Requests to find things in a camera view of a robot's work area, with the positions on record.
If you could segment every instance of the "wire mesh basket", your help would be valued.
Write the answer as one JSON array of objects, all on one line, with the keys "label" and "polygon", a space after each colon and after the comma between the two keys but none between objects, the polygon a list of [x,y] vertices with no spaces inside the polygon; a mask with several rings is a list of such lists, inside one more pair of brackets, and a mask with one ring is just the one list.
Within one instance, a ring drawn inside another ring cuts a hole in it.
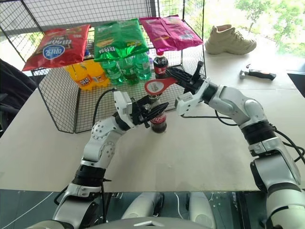
[{"label": "wire mesh basket", "polygon": [[[140,17],[166,17],[178,14],[201,39],[203,39],[204,0],[3,0],[0,1],[0,29],[19,56],[26,61],[39,45],[44,31],[54,28],[72,28],[90,24],[85,59],[93,58],[94,27],[110,21],[122,21]],[[149,46],[151,69],[156,56],[153,44],[141,26]],[[203,46],[182,51],[166,52],[169,66],[177,66],[193,74],[198,61],[204,62]],[[113,86],[80,90],[63,68],[35,69],[33,76],[45,75],[38,83],[38,90],[59,131],[79,133],[91,130],[95,103],[101,93]],[[146,95],[145,82],[136,85],[117,86],[128,92],[135,100]],[[167,110],[174,109],[174,101],[184,89],[176,84],[170,86],[160,97],[169,102]],[[101,101],[96,120],[111,116],[115,112],[113,94]]]}]

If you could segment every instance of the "white table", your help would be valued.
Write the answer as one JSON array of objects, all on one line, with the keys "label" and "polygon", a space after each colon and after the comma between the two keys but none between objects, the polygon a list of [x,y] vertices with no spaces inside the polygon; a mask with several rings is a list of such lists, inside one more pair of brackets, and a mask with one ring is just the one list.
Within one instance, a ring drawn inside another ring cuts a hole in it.
[{"label": "white table", "polygon": [[[240,67],[253,56],[206,55],[207,74],[212,82],[237,87],[258,100],[269,121],[302,146],[305,99],[283,71],[272,82],[240,81]],[[187,115],[214,111],[199,104]],[[249,167],[253,158],[238,127],[216,119],[183,119],[175,111],[167,116],[164,134],[142,125],[119,140],[106,171],[112,180],[106,191],[257,190]],[[62,190],[73,179],[89,138],[90,132],[59,132],[35,91],[0,139],[0,188]],[[305,188],[305,166],[297,164]]]}]

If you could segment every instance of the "shoe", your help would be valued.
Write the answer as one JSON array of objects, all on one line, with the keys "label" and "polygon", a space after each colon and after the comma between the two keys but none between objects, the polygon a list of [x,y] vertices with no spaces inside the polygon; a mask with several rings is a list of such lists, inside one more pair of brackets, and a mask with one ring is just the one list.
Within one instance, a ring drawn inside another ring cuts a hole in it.
[{"label": "shoe", "polygon": [[213,26],[205,48],[210,54],[228,52],[232,54],[246,54],[256,48],[256,41],[243,38],[232,25]]}]

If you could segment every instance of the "red handle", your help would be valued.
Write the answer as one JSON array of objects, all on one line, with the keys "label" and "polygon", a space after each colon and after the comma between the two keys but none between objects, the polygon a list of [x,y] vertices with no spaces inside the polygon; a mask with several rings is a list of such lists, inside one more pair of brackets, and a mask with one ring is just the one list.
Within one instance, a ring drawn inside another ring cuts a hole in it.
[{"label": "red handle", "polygon": [[155,79],[147,81],[144,87],[148,94],[159,95],[162,94],[166,90],[166,88],[176,82],[177,80],[173,77],[166,79]]}]

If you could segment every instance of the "cola bottle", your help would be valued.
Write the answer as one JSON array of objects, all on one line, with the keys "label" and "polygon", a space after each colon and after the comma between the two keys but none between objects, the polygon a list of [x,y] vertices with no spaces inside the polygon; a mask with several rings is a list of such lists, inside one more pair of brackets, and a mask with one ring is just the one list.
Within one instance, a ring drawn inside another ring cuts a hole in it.
[{"label": "cola bottle", "polygon": [[[159,100],[158,95],[150,95],[149,96],[151,102],[152,102],[152,109],[161,104]],[[163,111],[160,115],[150,120],[152,130],[156,133],[163,133],[166,130],[167,124],[166,124],[166,114]]]},{"label": "cola bottle", "polygon": [[163,52],[157,52],[157,56],[153,60],[153,68],[155,72],[156,79],[165,79],[166,68],[168,67],[168,60],[163,55]]}]

